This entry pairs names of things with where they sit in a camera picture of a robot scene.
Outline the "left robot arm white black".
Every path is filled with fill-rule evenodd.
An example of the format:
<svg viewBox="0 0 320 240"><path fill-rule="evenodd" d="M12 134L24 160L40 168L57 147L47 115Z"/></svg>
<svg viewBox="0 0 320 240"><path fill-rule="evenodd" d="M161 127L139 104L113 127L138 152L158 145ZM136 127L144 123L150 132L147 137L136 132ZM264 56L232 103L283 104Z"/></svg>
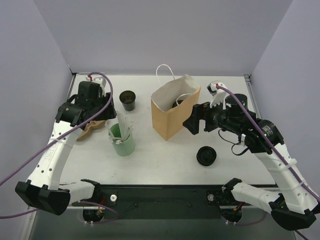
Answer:
<svg viewBox="0 0 320 240"><path fill-rule="evenodd" d="M117 114L112 93L105 92L105 81L82 81L57 111L48 149L26 181L16 184L15 192L30 207L60 216L72 203L85 200L100 203L100 184L89 179L61 184L66 161L90 121L114 119Z"/></svg>

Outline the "black takeout coffee cup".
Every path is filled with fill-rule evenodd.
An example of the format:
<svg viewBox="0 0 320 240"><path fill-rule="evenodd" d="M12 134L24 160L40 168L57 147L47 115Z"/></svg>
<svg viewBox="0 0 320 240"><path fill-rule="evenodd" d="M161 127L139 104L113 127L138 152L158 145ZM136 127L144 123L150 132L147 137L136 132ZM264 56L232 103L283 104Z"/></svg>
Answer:
<svg viewBox="0 0 320 240"><path fill-rule="evenodd" d="M126 111L135 109L136 94L131 90L125 90L119 95L119 100Z"/></svg>

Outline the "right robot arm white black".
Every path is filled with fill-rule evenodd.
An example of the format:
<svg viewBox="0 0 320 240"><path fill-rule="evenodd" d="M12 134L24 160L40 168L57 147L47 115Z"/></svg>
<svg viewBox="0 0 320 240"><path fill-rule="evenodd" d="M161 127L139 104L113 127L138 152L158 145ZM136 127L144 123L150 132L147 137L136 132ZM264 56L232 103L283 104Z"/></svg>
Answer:
<svg viewBox="0 0 320 240"><path fill-rule="evenodd" d="M195 104L182 125L196 135L201 120L205 121L206 132L220 129L237 135L238 142L262 162L279 188L268 191L233 178L222 186L221 197L225 203L255 206L271 214L275 222L288 231L307 229L316 221L320 212L317 194L304 188L306 182L277 127L248 110L246 95L229 95L225 104L218 106L210 106L209 102Z"/></svg>

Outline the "brown paper takeout bag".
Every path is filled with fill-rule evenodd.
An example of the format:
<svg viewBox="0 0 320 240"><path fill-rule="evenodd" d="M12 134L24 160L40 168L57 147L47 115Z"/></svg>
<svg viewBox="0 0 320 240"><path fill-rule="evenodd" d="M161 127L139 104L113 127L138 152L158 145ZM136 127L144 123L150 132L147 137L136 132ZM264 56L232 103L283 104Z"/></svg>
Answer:
<svg viewBox="0 0 320 240"><path fill-rule="evenodd" d="M198 103L201 85L188 74L175 78L167 64L161 64L156 68L157 78L158 70L162 66L169 69L172 80L160 84L160 88L152 93L151 119L154 130L167 141L183 128L183 122L191 115L193 106ZM178 100L183 102L172 108L173 103Z"/></svg>

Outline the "black cup lid stack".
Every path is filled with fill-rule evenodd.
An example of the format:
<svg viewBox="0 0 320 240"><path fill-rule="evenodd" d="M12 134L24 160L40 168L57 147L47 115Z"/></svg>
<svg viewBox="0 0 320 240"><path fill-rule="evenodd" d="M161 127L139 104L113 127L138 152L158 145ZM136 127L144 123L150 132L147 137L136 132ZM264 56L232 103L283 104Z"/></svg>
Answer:
<svg viewBox="0 0 320 240"><path fill-rule="evenodd" d="M197 154L196 159L202 166L211 166L217 158L217 152L210 146L201 147Z"/></svg>

